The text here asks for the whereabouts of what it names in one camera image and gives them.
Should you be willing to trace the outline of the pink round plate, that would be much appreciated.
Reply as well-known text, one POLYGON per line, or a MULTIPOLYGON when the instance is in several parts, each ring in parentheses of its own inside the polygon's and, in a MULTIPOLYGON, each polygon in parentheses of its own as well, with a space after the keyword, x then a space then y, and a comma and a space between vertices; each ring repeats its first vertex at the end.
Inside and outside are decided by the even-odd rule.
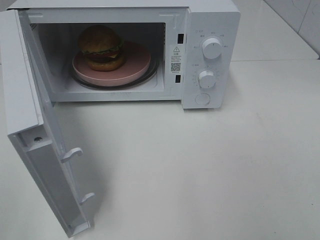
POLYGON ((142 77, 151 66, 149 50, 138 43, 125 41, 117 55, 105 59, 89 59, 79 52, 72 60, 75 75, 97 87, 120 87, 142 77))

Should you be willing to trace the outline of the burger with lettuce and tomato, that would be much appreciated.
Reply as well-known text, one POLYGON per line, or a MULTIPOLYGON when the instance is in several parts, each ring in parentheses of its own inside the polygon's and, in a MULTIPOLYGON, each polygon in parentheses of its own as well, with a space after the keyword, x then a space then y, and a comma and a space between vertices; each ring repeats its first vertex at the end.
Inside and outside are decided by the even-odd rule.
POLYGON ((78 47, 94 71, 114 71, 126 62, 124 40, 111 28, 92 25, 78 37, 78 47))

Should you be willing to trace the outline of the white microwave oven body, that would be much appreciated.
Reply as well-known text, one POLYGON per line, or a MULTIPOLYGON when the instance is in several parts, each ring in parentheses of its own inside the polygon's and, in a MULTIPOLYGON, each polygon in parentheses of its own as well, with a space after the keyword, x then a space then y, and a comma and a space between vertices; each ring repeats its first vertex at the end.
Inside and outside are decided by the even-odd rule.
POLYGON ((55 102, 181 101, 184 109, 222 104, 241 14, 230 0, 17 0, 10 10, 26 11, 32 24, 107 24, 126 38, 151 44, 159 68, 150 81, 124 90, 88 89, 74 80, 46 83, 55 102), (203 55, 211 36, 222 42, 215 59, 203 55), (199 74, 213 71, 215 86, 201 88, 199 74), (198 105, 199 94, 210 95, 198 105))

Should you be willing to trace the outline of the upper white power knob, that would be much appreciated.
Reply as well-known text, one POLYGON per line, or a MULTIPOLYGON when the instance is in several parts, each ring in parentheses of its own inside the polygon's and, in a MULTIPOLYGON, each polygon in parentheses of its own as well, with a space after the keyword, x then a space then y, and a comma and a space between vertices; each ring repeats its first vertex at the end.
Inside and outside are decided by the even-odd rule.
POLYGON ((222 41, 217 36, 207 37, 201 44, 203 56, 213 60, 222 54, 222 41))

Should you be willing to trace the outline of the round white door button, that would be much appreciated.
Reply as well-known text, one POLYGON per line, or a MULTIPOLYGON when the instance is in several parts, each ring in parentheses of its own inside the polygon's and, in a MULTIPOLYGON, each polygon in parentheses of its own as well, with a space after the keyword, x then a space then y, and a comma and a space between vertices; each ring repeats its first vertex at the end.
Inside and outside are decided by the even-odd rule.
POLYGON ((210 95, 209 94, 206 94, 206 93, 201 93, 201 94, 198 94, 196 97, 195 97, 195 102, 198 104, 198 105, 207 105, 210 103, 210 95))

